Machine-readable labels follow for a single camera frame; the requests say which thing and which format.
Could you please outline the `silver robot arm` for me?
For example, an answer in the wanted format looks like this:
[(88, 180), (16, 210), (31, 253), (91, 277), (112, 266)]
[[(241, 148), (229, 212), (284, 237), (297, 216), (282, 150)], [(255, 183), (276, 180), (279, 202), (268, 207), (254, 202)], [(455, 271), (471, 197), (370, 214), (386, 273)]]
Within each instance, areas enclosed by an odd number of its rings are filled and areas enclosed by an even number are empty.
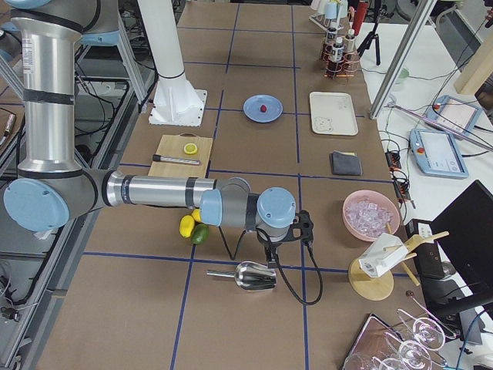
[(75, 44), (119, 41), (115, 1), (13, 1), (11, 20), (22, 35), (26, 156), (4, 192), (8, 215), (34, 232), (55, 229), (102, 207), (139, 204), (197, 209), (215, 227), (257, 234), (267, 265), (277, 248), (313, 242), (308, 212), (280, 187), (254, 193), (241, 178), (169, 178), (86, 169), (75, 161)]

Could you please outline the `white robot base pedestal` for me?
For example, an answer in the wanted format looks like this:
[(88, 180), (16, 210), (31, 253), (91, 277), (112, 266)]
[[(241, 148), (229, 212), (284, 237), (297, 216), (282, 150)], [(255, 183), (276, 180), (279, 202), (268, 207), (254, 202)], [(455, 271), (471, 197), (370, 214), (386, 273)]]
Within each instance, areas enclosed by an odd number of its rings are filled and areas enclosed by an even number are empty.
[(149, 122), (153, 125), (201, 125), (207, 91), (186, 77), (171, 1), (138, 2), (158, 82)]

